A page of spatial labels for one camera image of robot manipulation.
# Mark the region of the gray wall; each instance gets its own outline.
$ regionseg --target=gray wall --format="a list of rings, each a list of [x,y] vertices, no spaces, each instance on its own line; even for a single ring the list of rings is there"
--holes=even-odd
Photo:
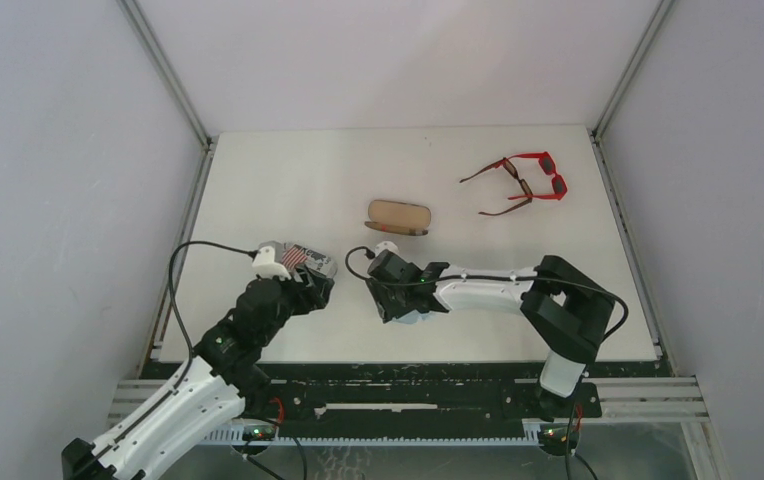
[[[0,479],[99,433],[198,157],[113,0],[0,1]]]
[[[764,478],[764,2],[679,2],[605,150],[681,371]]]

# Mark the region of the metal frame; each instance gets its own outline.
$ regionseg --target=metal frame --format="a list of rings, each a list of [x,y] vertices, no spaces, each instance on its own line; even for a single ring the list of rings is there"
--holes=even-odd
[[[204,125],[196,113],[181,81],[173,70],[167,56],[164,54],[161,46],[155,36],[152,27],[149,25],[143,10],[137,0],[117,0],[121,10],[129,20],[132,28],[138,36],[139,41],[144,47],[150,61],[155,66],[159,76],[164,82],[168,92],[178,104],[180,110],[188,121],[191,130],[196,135],[198,141],[203,146],[204,153],[201,158],[201,165],[197,174],[195,183],[191,189],[189,201],[182,220],[182,227],[177,237],[179,242],[188,240],[191,235],[194,221],[199,210],[202,199],[205,182],[208,177],[208,171],[214,156],[214,142],[208,136]],[[628,88],[631,86],[640,66],[650,51],[656,36],[660,32],[665,20],[668,18],[676,1],[661,0],[651,17],[645,32],[636,46],[629,62],[627,63],[620,80],[615,86],[609,101],[600,115],[595,128],[591,131],[592,147],[598,160],[601,176],[606,187],[609,201],[612,207],[615,221],[621,236],[621,242],[627,252],[628,261],[632,271],[633,279],[636,283],[639,296],[641,297],[642,308],[648,318],[651,335],[654,343],[659,347],[661,362],[636,362],[629,364],[627,362],[612,362],[610,364],[595,364],[590,369],[593,372],[592,378],[586,382],[595,384],[599,389],[600,406],[602,408],[602,417],[586,419],[590,423],[672,423],[677,422],[682,425],[686,443],[689,447],[691,460],[694,465],[697,478],[700,480],[727,480],[725,464],[722,461],[720,449],[714,437],[714,431],[709,423],[709,416],[706,405],[703,402],[702,394],[696,379],[694,378],[675,378],[671,377],[672,369],[671,359],[668,357],[667,337],[664,331],[659,328],[656,308],[653,297],[649,292],[648,285],[644,280],[643,269],[637,255],[631,229],[628,221],[621,209],[621,199],[618,189],[613,182],[613,173],[610,170],[605,153],[602,151],[602,139],[608,130],[611,121],[620,106]],[[180,262],[174,275],[178,275],[182,268]],[[156,318],[153,335],[150,337],[147,346],[148,354],[145,355],[146,362],[143,369],[138,370],[139,380],[124,380],[118,385],[117,393],[114,397],[108,421],[116,424],[128,413],[133,411],[138,404],[145,400],[153,391],[155,391],[164,380],[164,371],[174,368],[172,364],[150,363],[150,359],[157,359],[153,352],[160,349],[161,338],[169,318],[169,310],[166,305],[166,295],[159,302],[158,314]],[[535,375],[540,370],[540,363],[516,363],[505,365],[423,365],[412,369],[410,373],[404,375],[405,378],[397,378],[398,372],[403,370],[402,365],[262,365],[262,368],[275,379],[274,387],[276,389],[303,388],[302,385],[319,382],[321,385],[337,385],[338,387],[350,387],[351,385],[361,385],[361,381],[385,380],[393,375],[395,380],[411,382],[415,388],[430,389],[437,386],[441,378],[450,380],[451,378],[465,378],[468,382],[493,381],[497,385],[505,388],[512,386],[527,386],[534,382]],[[352,372],[341,371],[341,368],[351,369]],[[455,385],[464,385],[464,383],[454,383]],[[355,408],[362,411],[361,404],[353,404]],[[483,415],[486,421],[491,419],[490,410],[496,405],[483,405],[483,410],[478,414]],[[363,410],[368,415],[374,415],[375,410]],[[362,438],[300,438],[307,445],[468,445],[468,446],[496,446],[496,445],[534,445],[537,444],[535,432],[540,429],[542,422],[534,419],[524,419],[513,428],[519,434],[512,436],[485,436],[470,438],[401,438],[401,439],[362,439]],[[243,423],[234,422],[230,425],[220,427],[210,433],[204,440],[205,444],[238,444],[243,431]]]

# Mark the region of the white wall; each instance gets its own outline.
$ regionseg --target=white wall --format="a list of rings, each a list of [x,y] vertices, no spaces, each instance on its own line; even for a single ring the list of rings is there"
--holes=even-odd
[[[607,133],[682,373],[764,478],[764,2],[680,2]]]
[[[198,157],[113,0],[0,1],[0,479],[99,433]]]
[[[143,0],[211,134],[586,124],[657,0]]]

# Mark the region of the white table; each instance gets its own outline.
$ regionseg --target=white table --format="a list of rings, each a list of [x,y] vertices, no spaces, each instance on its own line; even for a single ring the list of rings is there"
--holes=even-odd
[[[504,155],[549,151],[569,193],[490,218],[519,194],[503,170],[465,183]],[[515,160],[536,193],[549,180],[533,160]],[[376,198],[426,205],[425,237],[386,235],[363,225]],[[329,306],[289,320],[263,353],[265,362],[543,361],[547,347],[520,316],[466,311],[417,325],[382,324],[363,282],[343,268],[357,245],[393,240],[419,266],[430,261],[484,269],[534,266],[545,254],[564,257],[630,308],[624,327],[603,344],[598,360],[654,360],[656,354],[603,181],[582,126],[412,128],[224,133],[217,144],[193,239],[255,248],[295,241],[339,262]],[[355,255],[364,271],[367,260]],[[249,258],[192,247],[178,303],[197,339],[235,303],[252,280]],[[620,308],[615,309],[616,322]],[[171,321],[161,361],[186,356]]]

